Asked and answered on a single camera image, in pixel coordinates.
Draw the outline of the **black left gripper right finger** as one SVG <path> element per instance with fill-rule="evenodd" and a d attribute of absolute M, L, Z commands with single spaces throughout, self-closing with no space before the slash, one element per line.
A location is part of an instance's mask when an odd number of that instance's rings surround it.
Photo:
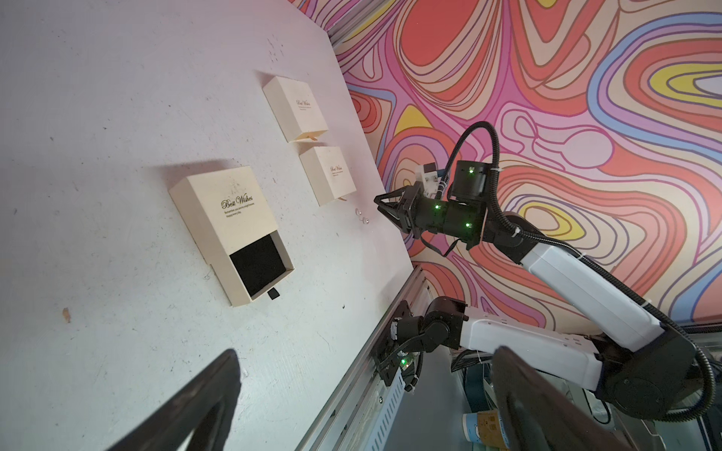
<path fill-rule="evenodd" d="M 507 347 L 492 359 L 498 411 L 511 450 L 628 450 Z"/>

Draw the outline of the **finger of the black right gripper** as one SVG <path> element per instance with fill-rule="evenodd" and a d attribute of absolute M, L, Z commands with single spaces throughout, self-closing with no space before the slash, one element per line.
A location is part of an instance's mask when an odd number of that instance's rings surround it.
<path fill-rule="evenodd" d="M 387 220 L 391 221 L 397 229 L 400 229 L 402 233 L 411 235 L 412 237 L 419 237 L 419 229 L 416 227 L 414 218 L 408 210 L 391 205 L 379 205 L 377 210 L 381 212 Z"/>
<path fill-rule="evenodd" d="M 408 185 L 374 197 L 374 203 L 379 212 L 410 212 L 419 193 L 419 185 Z"/>

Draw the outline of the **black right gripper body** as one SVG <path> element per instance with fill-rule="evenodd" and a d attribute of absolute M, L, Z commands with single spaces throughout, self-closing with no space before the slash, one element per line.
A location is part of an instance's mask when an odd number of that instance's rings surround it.
<path fill-rule="evenodd" d="M 487 176 L 486 163 L 460 161 L 455 170 L 455 187 L 447 188 L 450 199 L 435 199 L 441 182 L 435 163 L 428 163 L 417 169 L 420 189 L 412 204 L 411 234 L 421 239 L 424 232 L 454 237 L 469 250 L 481 243 L 487 217 Z"/>

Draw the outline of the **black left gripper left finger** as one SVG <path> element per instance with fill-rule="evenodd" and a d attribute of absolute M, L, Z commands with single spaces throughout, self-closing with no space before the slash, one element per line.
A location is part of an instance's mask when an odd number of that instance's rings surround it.
<path fill-rule="evenodd" d="M 238 355 L 228 349 L 111 448 L 222 450 L 241 389 Z"/>

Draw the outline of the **cream drawer jewelry box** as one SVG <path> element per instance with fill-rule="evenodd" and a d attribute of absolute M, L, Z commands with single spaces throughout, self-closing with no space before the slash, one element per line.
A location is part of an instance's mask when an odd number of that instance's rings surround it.
<path fill-rule="evenodd" d="M 316 141 L 328 131 L 321 108 L 307 83 L 275 76 L 262 91 L 288 142 Z"/>

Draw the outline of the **small cream jewelry box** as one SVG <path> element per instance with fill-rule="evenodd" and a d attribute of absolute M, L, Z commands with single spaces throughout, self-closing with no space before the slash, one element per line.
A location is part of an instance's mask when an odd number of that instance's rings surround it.
<path fill-rule="evenodd" d="M 188 176 L 168 192 L 232 306 L 258 300 L 293 272 L 276 218 L 250 167 Z"/>

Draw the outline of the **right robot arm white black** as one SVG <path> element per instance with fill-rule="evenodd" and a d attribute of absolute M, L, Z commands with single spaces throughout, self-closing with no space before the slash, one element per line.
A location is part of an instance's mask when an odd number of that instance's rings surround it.
<path fill-rule="evenodd" d="M 451 156 L 435 195 L 426 195 L 423 183 L 416 182 L 378 195 L 377 210 L 416 240 L 432 233 L 470 249 L 491 244 L 593 322 L 598 334 L 562 334 L 440 296 L 423 315 L 392 321 L 388 346 L 376 359 L 381 377 L 388 379 L 411 353 L 446 347 L 491 355 L 508 349 L 533 369 L 570 381 L 636 419 L 682 423 L 705 415 L 716 400 L 716 374 L 703 349 L 594 259 L 503 210 L 500 189 L 543 182 L 558 193 L 561 183 L 535 165 L 503 163 L 491 123 L 477 122 L 474 129 L 490 136 L 490 162 Z"/>

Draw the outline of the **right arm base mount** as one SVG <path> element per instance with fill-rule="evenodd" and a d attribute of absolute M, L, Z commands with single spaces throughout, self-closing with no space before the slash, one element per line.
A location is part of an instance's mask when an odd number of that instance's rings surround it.
<path fill-rule="evenodd" d="M 415 316 L 406 300 L 391 313 L 372 347 L 375 372 L 387 387 L 400 376 L 405 392 L 416 389 L 426 353 L 423 344 L 426 328 L 424 317 Z"/>

